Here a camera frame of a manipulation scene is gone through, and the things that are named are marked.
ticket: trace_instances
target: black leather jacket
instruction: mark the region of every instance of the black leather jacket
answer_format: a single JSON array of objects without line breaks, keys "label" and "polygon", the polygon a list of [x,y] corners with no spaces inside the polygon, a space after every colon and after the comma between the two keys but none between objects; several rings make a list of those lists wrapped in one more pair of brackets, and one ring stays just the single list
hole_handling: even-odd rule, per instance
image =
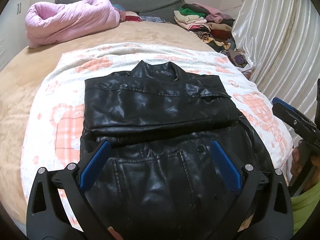
[{"label": "black leather jacket", "polygon": [[219,76],[186,73],[172,62],[85,81],[81,155],[112,145],[86,193],[102,221],[127,239],[205,239],[236,195],[210,154],[225,152],[273,171],[263,142]]}]

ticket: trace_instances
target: beige bed sheet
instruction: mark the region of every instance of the beige bed sheet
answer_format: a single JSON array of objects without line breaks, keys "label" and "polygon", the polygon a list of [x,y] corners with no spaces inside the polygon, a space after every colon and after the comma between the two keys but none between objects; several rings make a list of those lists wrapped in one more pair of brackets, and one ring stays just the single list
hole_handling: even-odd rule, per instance
[{"label": "beige bed sheet", "polygon": [[213,51],[195,34],[173,24],[152,22],[124,22],[73,41],[24,48],[0,72],[0,201],[18,222],[25,224],[27,211],[20,178],[22,144],[32,101],[43,79],[54,70],[62,53],[119,42]]}]

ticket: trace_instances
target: pink comforter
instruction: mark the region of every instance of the pink comforter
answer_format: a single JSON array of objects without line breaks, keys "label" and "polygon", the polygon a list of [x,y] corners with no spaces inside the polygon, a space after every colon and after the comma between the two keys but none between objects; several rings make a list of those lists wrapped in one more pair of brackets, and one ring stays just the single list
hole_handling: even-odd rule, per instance
[{"label": "pink comforter", "polygon": [[109,0],[82,0],[70,4],[37,2],[26,16],[29,47],[70,41],[119,25],[120,15]]}]

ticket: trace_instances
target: blue cloth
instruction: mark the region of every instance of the blue cloth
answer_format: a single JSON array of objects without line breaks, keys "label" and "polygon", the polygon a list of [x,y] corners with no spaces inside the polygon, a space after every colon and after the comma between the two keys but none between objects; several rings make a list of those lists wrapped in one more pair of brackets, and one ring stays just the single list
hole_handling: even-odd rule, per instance
[{"label": "blue cloth", "polygon": [[156,17],[156,16],[140,16],[140,18],[143,21],[147,21],[147,22],[165,23],[164,19],[162,19],[160,17]]},{"label": "blue cloth", "polygon": [[124,9],[121,5],[119,5],[119,4],[113,4],[112,6],[113,6],[113,7],[116,7],[116,8],[119,9],[120,11],[125,11],[125,9]]}]

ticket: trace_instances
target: blue textured pad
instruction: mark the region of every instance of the blue textured pad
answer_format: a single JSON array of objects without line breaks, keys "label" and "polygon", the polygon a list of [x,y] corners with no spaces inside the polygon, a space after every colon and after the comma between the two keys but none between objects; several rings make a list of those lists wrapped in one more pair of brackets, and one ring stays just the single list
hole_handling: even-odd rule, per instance
[{"label": "blue textured pad", "polygon": [[82,193],[92,189],[93,184],[96,182],[99,173],[109,159],[110,154],[110,143],[105,141],[80,175],[79,188]]},{"label": "blue textured pad", "polygon": [[217,141],[212,142],[211,156],[227,187],[239,195],[241,175]]},{"label": "blue textured pad", "polygon": [[287,107],[287,108],[289,108],[290,110],[292,110],[292,111],[295,112],[295,109],[294,109],[292,106],[290,106],[290,105],[287,104],[286,102],[282,101],[280,98],[274,98],[274,99],[272,100],[272,105],[274,105],[275,103],[280,103],[281,105],[283,105],[283,106],[285,106],[285,107]]}]

